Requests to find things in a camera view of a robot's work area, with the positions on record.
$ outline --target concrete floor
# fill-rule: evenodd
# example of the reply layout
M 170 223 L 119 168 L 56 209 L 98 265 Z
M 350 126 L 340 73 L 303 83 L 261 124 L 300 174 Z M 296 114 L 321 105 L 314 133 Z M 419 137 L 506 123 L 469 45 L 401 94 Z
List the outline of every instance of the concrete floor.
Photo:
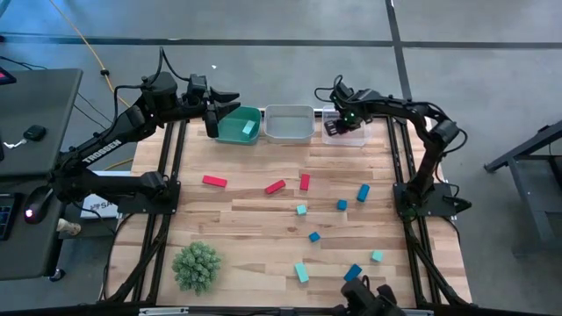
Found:
M 80 0 L 57 1 L 90 36 L 210 40 L 392 40 L 383 0 Z M 394 1 L 404 41 L 562 41 L 562 3 L 557 0 Z M 0 32 L 74 33 L 48 2 L 13 2 Z M 172 46 L 166 52 L 181 74 L 208 75 L 218 89 L 241 92 L 244 104 L 310 104 L 313 89 L 337 74 L 356 88 L 401 95 L 392 47 Z M 96 46 L 116 84 L 137 83 L 154 73 L 157 47 Z M 84 45 L 0 45 L 0 54 L 49 68 L 82 68 L 81 92 L 106 116 L 112 96 Z M 482 166 L 561 118 L 562 50 L 405 48 L 409 87 L 415 99 L 439 104 L 469 133 L 463 150 L 443 162 L 444 174 L 461 186 L 473 208 L 458 216 L 473 301 L 491 308 L 561 314 L 562 256 L 515 259 L 511 247 L 534 237 L 508 170 L 487 174 Z M 7 69 L 17 66 L 2 63 Z M 136 91 L 124 91 L 133 102 Z M 76 104 L 97 114 L 81 100 Z M 73 112 L 64 147 L 99 128 Z M 95 166 L 131 157 L 122 147 Z M 562 153 L 554 144 L 552 152 Z M 1 282 L 0 311 L 94 302 L 110 247 L 107 239 L 66 242 L 65 279 Z

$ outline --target red block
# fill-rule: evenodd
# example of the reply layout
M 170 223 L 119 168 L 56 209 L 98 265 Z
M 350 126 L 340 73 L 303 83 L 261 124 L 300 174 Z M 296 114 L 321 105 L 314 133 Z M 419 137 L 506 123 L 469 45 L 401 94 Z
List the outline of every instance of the red block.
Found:
M 308 183 L 310 183 L 310 175 L 302 174 L 300 176 L 300 189 L 308 190 Z
M 227 186 L 227 179 L 221 179 L 214 176 L 203 176 L 203 183 L 216 185 L 224 188 Z
M 283 188 L 284 186 L 285 186 L 285 181 L 279 180 L 279 181 L 275 182 L 274 184 L 270 185 L 269 187 L 265 188 L 265 193 L 271 194 L 271 193 L 275 192 L 276 190 L 279 190 L 279 189 Z

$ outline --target small block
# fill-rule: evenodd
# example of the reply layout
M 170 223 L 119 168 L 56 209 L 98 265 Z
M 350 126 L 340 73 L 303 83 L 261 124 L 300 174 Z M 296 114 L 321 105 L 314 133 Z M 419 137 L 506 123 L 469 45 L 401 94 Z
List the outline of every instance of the small block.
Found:
M 369 193 L 369 185 L 362 184 L 361 189 L 359 189 L 359 194 L 357 195 L 357 201 L 364 202 L 367 198 L 367 193 Z
M 302 174 L 302 176 L 300 176 L 300 189 L 308 190 L 309 183 L 310 183 L 310 175 Z
M 203 176 L 203 183 L 224 188 L 227 186 L 227 179 L 221 179 L 214 176 Z
M 265 188 L 265 193 L 271 194 L 271 193 L 275 192 L 276 190 L 279 190 L 279 189 L 283 188 L 284 186 L 285 186 L 285 181 L 279 180 L 279 181 L 275 182 L 274 184 L 270 185 L 269 187 Z
M 254 123 L 253 121 L 248 121 L 248 123 L 246 123 L 246 125 L 244 126 L 244 129 L 242 129 L 242 132 L 246 135 L 249 135 L 250 133 L 252 133 L 255 125 L 256 123 Z
M 337 209 L 340 211 L 345 211 L 348 208 L 348 201 L 339 200 L 337 201 Z
M 356 265 L 356 264 L 353 264 L 353 265 L 351 266 L 351 268 L 349 268 L 348 273 L 345 274 L 345 276 L 343 277 L 343 279 L 344 279 L 345 281 L 348 281 L 348 282 L 349 282 L 349 281 L 353 280 L 354 278 L 358 277 L 358 276 L 359 276 L 359 273 L 361 273 L 361 271 L 363 271 L 363 269 L 361 269 L 361 267 L 359 267 L 359 266 Z
M 297 270 L 297 275 L 299 275 L 299 281 L 301 283 L 308 282 L 308 273 L 306 273 L 305 264 L 299 262 L 295 264 L 295 269 Z
M 314 232 L 314 233 L 309 234 L 308 238 L 310 238 L 311 242 L 315 242 L 315 241 L 320 240 L 320 235 L 318 233 Z
M 376 262 L 382 262 L 382 261 L 383 261 L 383 253 L 380 252 L 380 251 L 376 251 L 376 250 L 373 251 L 373 252 L 372 252 L 371 259 L 372 259 L 373 261 L 376 261 Z
M 306 206 L 305 205 L 297 206 L 297 214 L 298 215 L 306 215 Z

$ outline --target green artificial plant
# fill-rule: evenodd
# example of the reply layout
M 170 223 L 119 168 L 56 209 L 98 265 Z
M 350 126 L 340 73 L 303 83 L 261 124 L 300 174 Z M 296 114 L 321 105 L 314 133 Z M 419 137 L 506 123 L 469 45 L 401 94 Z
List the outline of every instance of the green artificial plant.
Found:
M 211 288 L 220 269 L 216 251 L 201 241 L 182 249 L 172 263 L 176 282 L 181 291 L 194 290 L 198 296 Z

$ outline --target wooden table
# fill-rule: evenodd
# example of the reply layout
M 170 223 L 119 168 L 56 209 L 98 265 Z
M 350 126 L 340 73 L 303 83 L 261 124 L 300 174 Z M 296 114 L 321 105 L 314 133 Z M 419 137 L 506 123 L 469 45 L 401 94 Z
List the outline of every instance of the wooden table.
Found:
M 413 127 L 409 128 L 419 163 L 422 142 Z M 340 294 L 343 275 L 357 263 L 370 277 L 373 290 L 389 284 L 400 306 L 413 307 L 406 242 L 393 206 L 395 179 L 385 121 L 375 120 L 371 133 L 373 137 L 364 147 L 324 145 L 320 132 L 309 145 L 270 144 L 262 136 L 255 146 L 245 147 L 217 143 L 206 137 L 203 124 L 188 124 L 179 173 L 182 195 L 170 225 L 157 304 L 333 307 L 345 302 Z M 134 175 L 156 170 L 163 135 L 159 130 L 139 143 Z M 309 191 L 299 190 L 303 173 L 311 175 Z M 202 184 L 203 175 L 224 177 L 228 186 Z M 286 187 L 266 195 L 263 189 L 279 179 L 285 180 Z M 362 183 L 371 186 L 365 203 L 356 200 Z M 348 200 L 346 212 L 335 208 L 340 198 Z M 308 214 L 298 217 L 296 207 L 302 204 Z M 147 216 L 136 215 L 122 228 L 113 249 L 109 293 L 117 290 L 138 262 L 146 221 Z M 428 230 L 436 266 L 458 294 L 470 300 L 455 231 L 439 218 L 428 219 Z M 321 240 L 311 243 L 308 235 L 312 232 L 318 232 Z M 181 292 L 171 269 L 174 256 L 193 241 L 212 245 L 223 258 L 213 291 L 200 297 L 193 291 Z M 381 263 L 371 261 L 375 249 L 384 253 Z M 297 278 L 297 262 L 306 265 L 307 284 Z M 420 267 L 429 299 L 421 262 Z M 152 266 L 143 297 L 151 274 Z

